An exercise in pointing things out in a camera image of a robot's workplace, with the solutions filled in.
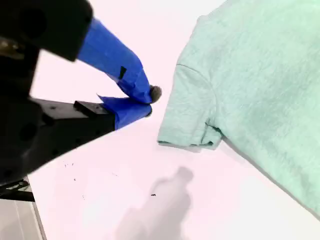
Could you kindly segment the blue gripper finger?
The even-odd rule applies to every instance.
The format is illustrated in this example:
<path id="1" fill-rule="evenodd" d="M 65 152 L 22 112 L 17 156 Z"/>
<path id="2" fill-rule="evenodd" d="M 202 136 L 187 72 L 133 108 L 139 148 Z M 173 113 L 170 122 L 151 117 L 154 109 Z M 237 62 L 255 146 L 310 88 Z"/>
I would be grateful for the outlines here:
<path id="1" fill-rule="evenodd" d="M 131 98 L 101 97 L 101 103 L 37 100 L 42 108 L 37 131 L 37 167 L 152 113 Z"/>
<path id="2" fill-rule="evenodd" d="M 37 7 L 44 14 L 42 49 L 107 74 L 138 102 L 151 104 L 160 98 L 161 88 L 150 85 L 138 56 L 95 18 L 88 0 L 39 0 Z"/>

